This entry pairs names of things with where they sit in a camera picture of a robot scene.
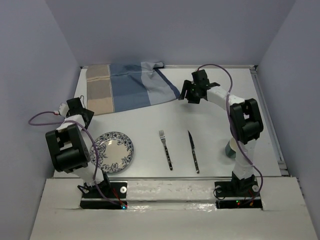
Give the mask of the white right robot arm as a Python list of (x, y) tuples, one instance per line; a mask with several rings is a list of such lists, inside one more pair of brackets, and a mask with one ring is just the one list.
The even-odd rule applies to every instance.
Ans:
[(204, 99), (226, 111), (232, 135), (225, 150), (235, 154), (235, 165), (231, 180), (215, 185), (216, 193), (221, 197), (245, 197), (257, 186), (254, 171), (257, 169), (251, 160), (256, 141), (264, 125), (258, 102), (244, 99), (225, 90), (219, 83), (210, 82), (205, 70), (197, 69), (192, 74), (193, 80), (185, 80), (179, 96), (191, 104), (199, 104)]

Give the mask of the blue beige checked cloth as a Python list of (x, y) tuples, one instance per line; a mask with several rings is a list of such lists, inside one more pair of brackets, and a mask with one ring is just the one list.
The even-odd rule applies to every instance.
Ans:
[(86, 70), (87, 108), (96, 116), (176, 100), (180, 91), (161, 72), (163, 62), (95, 64)]

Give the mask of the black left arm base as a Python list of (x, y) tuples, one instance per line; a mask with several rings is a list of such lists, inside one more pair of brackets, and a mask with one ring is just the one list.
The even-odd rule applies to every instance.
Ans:
[(111, 181), (110, 185), (77, 186), (81, 192), (80, 208), (84, 210), (126, 210), (128, 207), (126, 181)]

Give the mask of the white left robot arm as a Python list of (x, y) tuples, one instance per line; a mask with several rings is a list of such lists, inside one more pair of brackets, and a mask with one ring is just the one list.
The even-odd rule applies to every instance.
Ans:
[(86, 109), (79, 97), (61, 104), (58, 112), (64, 116), (64, 121), (45, 134), (54, 169), (81, 178), (84, 186), (79, 189), (83, 193), (94, 191), (101, 198), (108, 196), (111, 191), (109, 178), (90, 159), (91, 147), (98, 151), (88, 131), (94, 112)]

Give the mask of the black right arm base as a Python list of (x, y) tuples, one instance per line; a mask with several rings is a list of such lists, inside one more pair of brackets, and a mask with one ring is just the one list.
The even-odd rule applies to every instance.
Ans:
[(244, 190), (236, 191), (231, 181), (217, 181), (214, 183), (213, 196), (218, 210), (224, 209), (263, 209), (259, 186), (255, 180)]

